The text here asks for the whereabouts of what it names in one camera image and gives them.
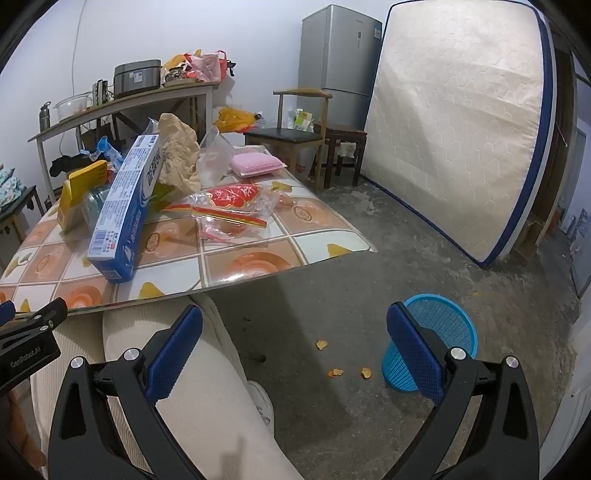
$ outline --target orange floral tablecloth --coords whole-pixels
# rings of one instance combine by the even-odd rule
[[[24,313],[62,297],[71,312],[105,310],[246,281],[352,251],[375,251],[287,169],[249,181],[278,186],[295,205],[276,208],[266,229],[250,229],[230,245],[199,238],[188,213],[151,214],[142,230],[134,277],[119,285],[108,283],[86,258],[91,237],[86,225],[61,231],[55,204],[0,278],[0,302],[12,300]],[[244,180],[228,176],[222,184],[239,182]]]

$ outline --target human hand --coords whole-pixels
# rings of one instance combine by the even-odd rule
[[[14,390],[8,393],[8,401],[10,402],[10,439],[33,468],[39,469],[45,466],[47,457],[37,448],[35,441],[27,432],[25,418],[22,416],[21,407],[17,403]]]

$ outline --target toothpaste box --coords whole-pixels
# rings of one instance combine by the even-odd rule
[[[133,277],[139,234],[161,167],[158,135],[140,135],[100,211],[88,247],[88,260],[111,283]]]

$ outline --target mattress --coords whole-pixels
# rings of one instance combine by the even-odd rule
[[[505,0],[392,6],[363,175],[479,265],[511,249],[537,193],[556,68],[534,8]]]

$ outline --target stool leg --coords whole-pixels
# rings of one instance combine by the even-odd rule
[[[359,147],[359,154],[357,155],[357,159],[355,160],[355,173],[353,175],[353,187],[356,187],[359,183],[359,174],[361,174],[361,164],[363,163],[363,154],[365,153],[365,143],[366,138],[363,139],[361,142],[361,146]]]
[[[332,165],[335,161],[336,140],[329,141],[329,154],[326,157],[326,172],[324,173],[324,188],[330,188],[330,176],[332,175]]]
[[[336,157],[336,168],[335,168],[335,175],[340,177],[340,169],[343,167],[343,157],[337,155]]]

